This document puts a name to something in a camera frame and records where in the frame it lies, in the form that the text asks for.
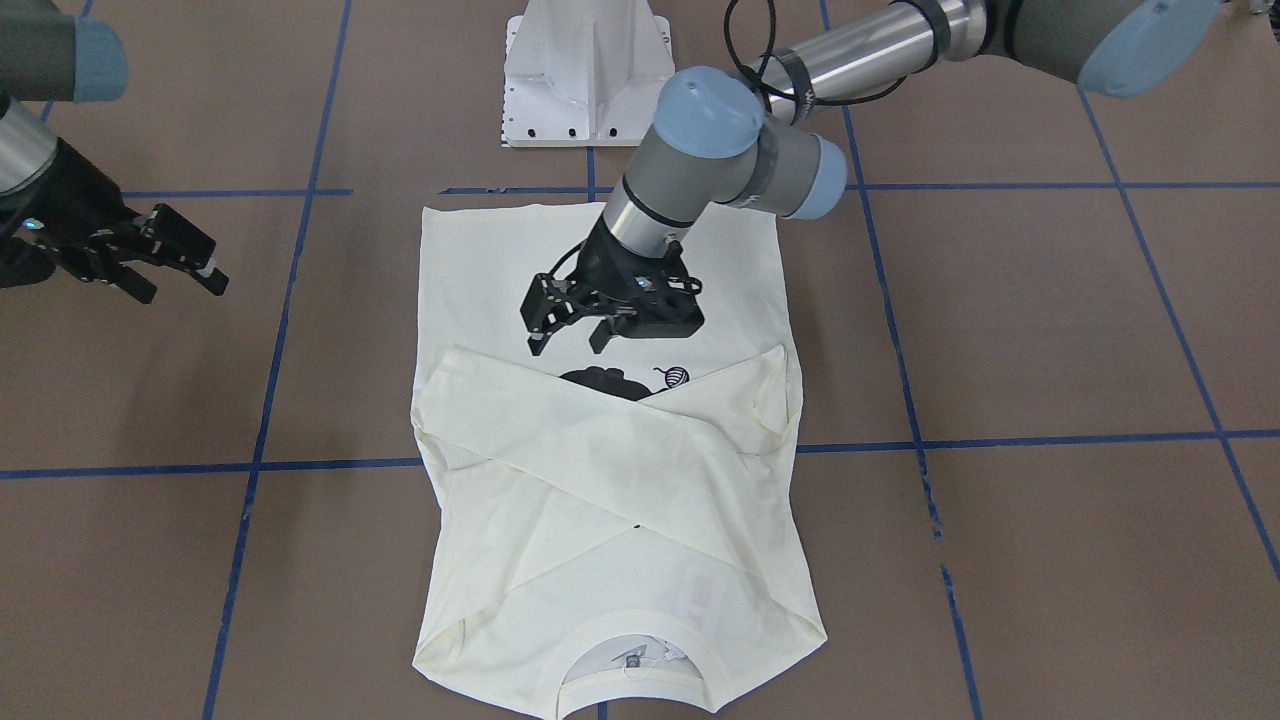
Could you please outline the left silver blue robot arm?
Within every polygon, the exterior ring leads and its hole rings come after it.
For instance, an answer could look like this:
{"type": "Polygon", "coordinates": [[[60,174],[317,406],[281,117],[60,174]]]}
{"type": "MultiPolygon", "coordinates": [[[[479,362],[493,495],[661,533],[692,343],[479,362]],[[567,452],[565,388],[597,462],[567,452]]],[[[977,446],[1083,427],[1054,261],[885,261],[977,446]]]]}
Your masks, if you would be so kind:
{"type": "Polygon", "coordinates": [[[595,318],[594,354],[616,338],[687,338],[704,324],[684,240],[710,205],[813,220],[849,182],[844,152],[804,122],[876,102],[940,63],[1001,56],[1108,97],[1162,83],[1207,35],[1216,1],[891,1],[754,60],[722,32],[731,70],[666,81],[652,123],[585,240],[531,279],[520,315],[540,355],[595,318]]]}

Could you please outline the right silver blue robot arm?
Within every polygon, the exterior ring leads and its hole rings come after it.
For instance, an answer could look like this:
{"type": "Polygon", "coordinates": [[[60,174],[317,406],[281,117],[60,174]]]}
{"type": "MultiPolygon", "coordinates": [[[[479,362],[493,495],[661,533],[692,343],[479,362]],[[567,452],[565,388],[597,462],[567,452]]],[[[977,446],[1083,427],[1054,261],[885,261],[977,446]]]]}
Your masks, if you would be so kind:
{"type": "Polygon", "coordinates": [[[64,270],[141,304],[156,288],[136,263],[166,266],[220,296],[215,241],[174,208],[136,211],[119,186],[28,109],[28,102],[108,102],[127,88],[125,50],[105,22],[51,1],[5,1],[1,13],[1,284],[64,270]]]}

